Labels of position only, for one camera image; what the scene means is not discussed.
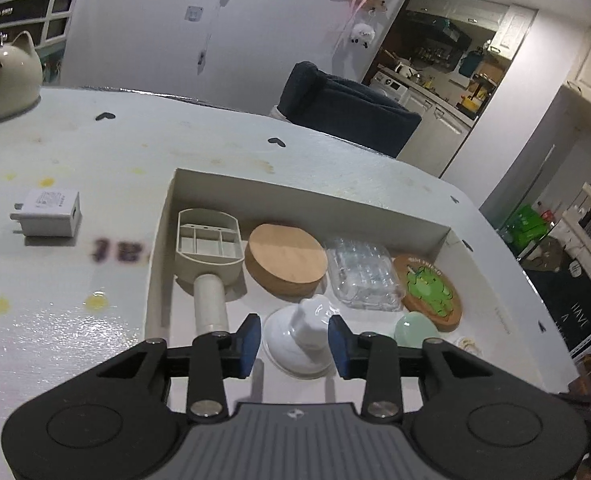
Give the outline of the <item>washing machine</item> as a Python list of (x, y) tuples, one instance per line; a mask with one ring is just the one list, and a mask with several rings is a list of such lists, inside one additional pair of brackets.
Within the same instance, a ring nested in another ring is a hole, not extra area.
[(408, 102), (409, 88), (406, 84), (402, 84), (396, 78), (383, 73), (382, 70), (373, 75), (369, 87), (402, 106), (405, 106)]

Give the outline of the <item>clear plastic case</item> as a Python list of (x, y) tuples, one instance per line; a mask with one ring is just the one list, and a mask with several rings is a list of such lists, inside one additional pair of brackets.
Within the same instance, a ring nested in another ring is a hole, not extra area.
[(325, 241), (335, 297), (358, 310), (402, 310), (404, 291), (388, 249), (381, 244), (332, 237)]

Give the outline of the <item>sheep plush toy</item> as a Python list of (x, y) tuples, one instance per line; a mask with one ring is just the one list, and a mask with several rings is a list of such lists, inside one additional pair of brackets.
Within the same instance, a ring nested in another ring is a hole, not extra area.
[(350, 43), (368, 49), (376, 39), (376, 31), (367, 23), (356, 23), (350, 33)]

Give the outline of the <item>cream cat-shaped ceramic pot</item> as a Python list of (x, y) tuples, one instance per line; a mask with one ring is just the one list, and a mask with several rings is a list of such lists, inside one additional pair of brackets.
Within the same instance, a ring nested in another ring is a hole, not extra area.
[(42, 68), (29, 32), (0, 47), (0, 122), (40, 99)]

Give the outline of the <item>white suction cup holder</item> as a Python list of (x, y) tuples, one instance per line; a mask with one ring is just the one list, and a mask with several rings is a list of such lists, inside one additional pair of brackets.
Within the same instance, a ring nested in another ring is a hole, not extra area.
[(328, 326), (336, 314), (339, 309), (324, 295), (272, 312), (263, 327), (268, 358), (294, 377), (315, 379), (326, 375), (332, 365)]

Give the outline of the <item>round wooden lid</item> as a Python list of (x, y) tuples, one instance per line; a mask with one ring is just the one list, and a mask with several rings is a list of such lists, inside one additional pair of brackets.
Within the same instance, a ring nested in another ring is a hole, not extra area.
[(323, 246), (295, 226), (256, 226), (248, 236), (244, 255), (248, 273), (276, 296), (309, 296), (328, 270)]

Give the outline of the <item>white usb charger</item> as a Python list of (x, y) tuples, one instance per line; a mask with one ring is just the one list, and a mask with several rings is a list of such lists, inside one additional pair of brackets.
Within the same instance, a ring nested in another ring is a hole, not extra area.
[(73, 238), (82, 220), (80, 194), (64, 188), (34, 188), (9, 217), (27, 237)]

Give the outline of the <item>white cardboard tray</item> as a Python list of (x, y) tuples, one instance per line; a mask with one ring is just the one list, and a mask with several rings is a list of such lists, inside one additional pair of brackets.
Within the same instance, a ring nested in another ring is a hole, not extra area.
[(446, 339), (536, 387), (550, 320), (497, 236), (453, 196), (382, 208), (285, 184), (178, 169), (158, 217), (146, 291), (149, 337), (175, 347), (237, 330), (262, 342), (231, 402), (358, 403), (364, 384), (332, 363), (327, 329), (409, 328)]

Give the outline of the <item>wooden coaster green dinosaur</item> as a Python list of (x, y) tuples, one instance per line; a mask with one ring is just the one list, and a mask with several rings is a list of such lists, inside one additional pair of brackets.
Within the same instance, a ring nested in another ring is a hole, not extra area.
[(463, 303), (452, 281), (429, 260), (410, 254), (393, 259), (393, 268), (404, 289), (402, 303), (420, 312), (440, 332), (455, 330), (463, 317)]

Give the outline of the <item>dark blue chair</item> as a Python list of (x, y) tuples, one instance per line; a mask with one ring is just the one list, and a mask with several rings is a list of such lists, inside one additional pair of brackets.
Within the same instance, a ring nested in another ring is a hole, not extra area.
[(327, 74), (309, 61), (293, 66), (276, 110), (294, 125), (390, 157), (402, 151), (421, 122), (419, 114), (365, 84)]

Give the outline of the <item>mint green round puck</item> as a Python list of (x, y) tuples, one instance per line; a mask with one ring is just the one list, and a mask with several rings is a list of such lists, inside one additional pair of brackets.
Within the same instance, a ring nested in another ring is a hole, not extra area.
[(439, 338), (434, 323), (421, 312), (404, 314), (395, 325), (394, 340), (399, 347), (421, 349), (425, 339)]

